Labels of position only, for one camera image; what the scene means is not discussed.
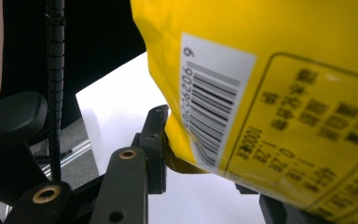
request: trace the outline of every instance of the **barcode label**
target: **barcode label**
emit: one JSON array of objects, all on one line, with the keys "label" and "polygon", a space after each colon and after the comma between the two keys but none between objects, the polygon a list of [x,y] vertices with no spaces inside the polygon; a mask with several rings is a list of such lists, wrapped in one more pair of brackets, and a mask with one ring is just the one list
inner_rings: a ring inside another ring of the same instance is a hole
[{"label": "barcode label", "polygon": [[218,166],[254,64],[253,54],[182,35],[182,122],[199,165]]}]

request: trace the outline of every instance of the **black cable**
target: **black cable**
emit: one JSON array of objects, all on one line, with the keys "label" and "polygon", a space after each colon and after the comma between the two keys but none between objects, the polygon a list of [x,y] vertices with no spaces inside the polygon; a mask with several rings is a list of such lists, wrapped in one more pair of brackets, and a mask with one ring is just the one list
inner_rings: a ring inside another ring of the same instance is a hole
[{"label": "black cable", "polygon": [[61,181],[60,134],[64,65],[64,0],[46,1],[48,45],[48,153],[52,180]]}]

